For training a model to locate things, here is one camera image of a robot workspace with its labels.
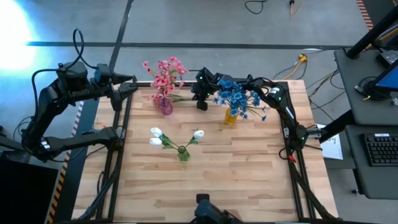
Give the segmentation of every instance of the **wooden tabletop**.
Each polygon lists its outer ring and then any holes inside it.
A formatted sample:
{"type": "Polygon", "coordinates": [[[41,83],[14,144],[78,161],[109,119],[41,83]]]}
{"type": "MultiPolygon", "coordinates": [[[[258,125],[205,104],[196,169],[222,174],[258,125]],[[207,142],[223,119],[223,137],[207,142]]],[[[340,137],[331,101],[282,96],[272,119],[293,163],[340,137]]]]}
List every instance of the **wooden tabletop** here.
{"type": "MultiPolygon", "coordinates": [[[[289,88],[298,121],[312,125],[304,82],[289,81],[289,88]]],[[[174,93],[192,96],[188,88],[174,93]]],[[[208,111],[201,111],[194,101],[179,102],[174,103],[170,116],[164,116],[150,100],[152,94],[153,89],[140,88],[132,98],[115,222],[189,222],[194,218],[196,194],[200,193],[210,194],[211,203],[244,222],[297,221],[288,165],[278,156],[285,146],[276,110],[267,107],[265,122],[250,114],[248,120],[238,118],[231,126],[224,123],[224,106],[209,102],[208,111]],[[149,144],[153,127],[163,130],[177,144],[187,143],[196,129],[204,130],[205,137],[198,145],[188,147],[192,157],[182,163],[175,150],[149,144]]],[[[111,126],[113,117],[110,100],[102,98],[95,128],[111,126]]],[[[314,139],[307,144],[319,146],[314,139]]],[[[99,147],[92,146],[88,152],[99,147]]],[[[322,152],[306,147],[303,154],[311,189],[326,209],[337,215],[322,152]]],[[[74,218],[94,200],[105,159],[106,149],[87,158],[74,218]]],[[[304,194],[300,193],[308,216],[304,194]]]]}

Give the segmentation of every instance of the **concrete floor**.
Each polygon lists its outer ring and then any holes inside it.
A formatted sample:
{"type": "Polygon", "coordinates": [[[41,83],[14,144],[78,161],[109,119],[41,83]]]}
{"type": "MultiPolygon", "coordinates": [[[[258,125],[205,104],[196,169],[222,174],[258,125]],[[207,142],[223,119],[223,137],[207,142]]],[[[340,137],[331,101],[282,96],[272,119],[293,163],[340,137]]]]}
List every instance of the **concrete floor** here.
{"type": "MultiPolygon", "coordinates": [[[[6,134],[18,122],[33,113],[34,99],[30,76],[41,68],[55,68],[59,62],[73,61],[73,47],[26,47],[24,42],[71,42],[73,29],[79,27],[86,42],[115,43],[128,0],[69,0],[69,1],[9,1],[0,2],[0,26],[9,30],[0,37],[0,125],[6,134]]],[[[259,5],[252,5],[255,11],[259,5]]],[[[154,65],[158,59],[171,55],[178,57],[188,69],[209,68],[212,72],[245,77],[247,74],[272,78],[278,71],[291,66],[306,45],[353,45],[367,32],[355,0],[306,0],[298,13],[289,15],[289,1],[270,0],[260,15],[244,8],[238,0],[135,0],[129,13],[123,43],[216,43],[267,44],[268,49],[198,49],[122,47],[115,72],[136,75],[138,80],[150,80],[142,69],[142,61],[154,65]],[[281,45],[283,49],[273,49],[281,45]]],[[[92,64],[109,63],[113,47],[87,47],[84,58],[92,64]]],[[[333,51],[309,55],[308,68],[303,79],[306,86],[336,69],[333,51]]],[[[303,72],[301,67],[295,76],[303,72]]],[[[189,73],[186,80],[194,79],[189,73]]],[[[56,78],[54,73],[37,76],[38,90],[56,78]]],[[[334,84],[342,86],[340,76],[334,84]]],[[[325,84],[312,98],[323,104],[342,90],[325,84]]],[[[323,107],[333,118],[349,109],[345,94],[323,107]]],[[[68,109],[58,116],[46,134],[69,137],[77,108],[68,109]]],[[[327,124],[331,120],[320,110],[313,110],[315,121],[327,124]]],[[[59,164],[33,164],[57,167],[59,164]]],[[[396,223],[397,201],[369,200],[355,197],[350,190],[356,188],[352,171],[328,170],[341,218],[352,221],[396,223]]]]}

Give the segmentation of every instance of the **yellow vase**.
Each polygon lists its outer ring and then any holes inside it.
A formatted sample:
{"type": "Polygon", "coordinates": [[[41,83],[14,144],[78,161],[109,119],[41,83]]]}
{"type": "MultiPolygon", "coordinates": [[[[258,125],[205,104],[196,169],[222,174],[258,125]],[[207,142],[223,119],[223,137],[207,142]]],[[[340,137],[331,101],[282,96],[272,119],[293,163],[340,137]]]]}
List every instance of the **yellow vase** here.
{"type": "Polygon", "coordinates": [[[225,120],[225,122],[227,123],[227,124],[234,124],[235,122],[236,122],[236,119],[238,118],[238,115],[231,115],[231,108],[228,108],[226,111],[225,111],[225,118],[224,118],[224,120],[225,120]]]}

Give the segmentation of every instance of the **black keyboard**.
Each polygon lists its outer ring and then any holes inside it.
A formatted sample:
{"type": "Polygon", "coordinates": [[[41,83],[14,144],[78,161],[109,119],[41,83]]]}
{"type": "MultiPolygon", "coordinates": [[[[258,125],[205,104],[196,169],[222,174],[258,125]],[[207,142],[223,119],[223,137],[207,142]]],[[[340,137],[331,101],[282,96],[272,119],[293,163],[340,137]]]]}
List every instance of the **black keyboard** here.
{"type": "Polygon", "coordinates": [[[363,134],[370,166],[398,166],[398,134],[363,134]]]}

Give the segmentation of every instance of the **white tulip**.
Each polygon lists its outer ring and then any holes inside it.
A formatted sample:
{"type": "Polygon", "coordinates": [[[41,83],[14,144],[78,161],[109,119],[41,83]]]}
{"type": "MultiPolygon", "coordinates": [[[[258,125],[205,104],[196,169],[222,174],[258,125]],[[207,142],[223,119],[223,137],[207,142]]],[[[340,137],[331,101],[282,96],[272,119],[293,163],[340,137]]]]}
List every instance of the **white tulip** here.
{"type": "Polygon", "coordinates": [[[150,131],[157,138],[159,138],[163,135],[162,130],[160,130],[159,128],[151,128],[150,131]]]}
{"type": "Polygon", "coordinates": [[[161,146],[162,145],[162,140],[160,140],[160,138],[151,138],[149,140],[149,144],[151,144],[153,146],[161,146]]]}
{"type": "Polygon", "coordinates": [[[193,137],[197,140],[201,140],[205,135],[205,132],[202,130],[199,131],[195,131],[195,133],[193,133],[193,137]]]}

